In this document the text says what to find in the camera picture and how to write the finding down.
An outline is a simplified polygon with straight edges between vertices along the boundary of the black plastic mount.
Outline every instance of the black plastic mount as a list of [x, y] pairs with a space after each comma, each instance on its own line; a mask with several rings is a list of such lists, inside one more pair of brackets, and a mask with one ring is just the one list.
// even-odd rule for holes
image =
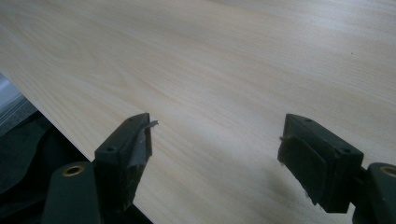
[[70, 163], [52, 174], [41, 223], [102, 223], [94, 170], [90, 162]]
[[361, 168], [363, 153], [312, 119], [286, 116], [277, 158], [328, 213], [356, 206], [354, 223], [396, 223], [396, 167]]

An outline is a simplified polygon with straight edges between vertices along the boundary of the plywood sheet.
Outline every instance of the plywood sheet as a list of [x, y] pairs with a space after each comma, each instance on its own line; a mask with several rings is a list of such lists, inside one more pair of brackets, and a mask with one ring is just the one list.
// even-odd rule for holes
[[149, 112], [135, 204], [157, 223], [348, 223], [276, 160], [286, 113], [396, 159], [396, 3], [0, 2], [0, 72], [90, 160]]

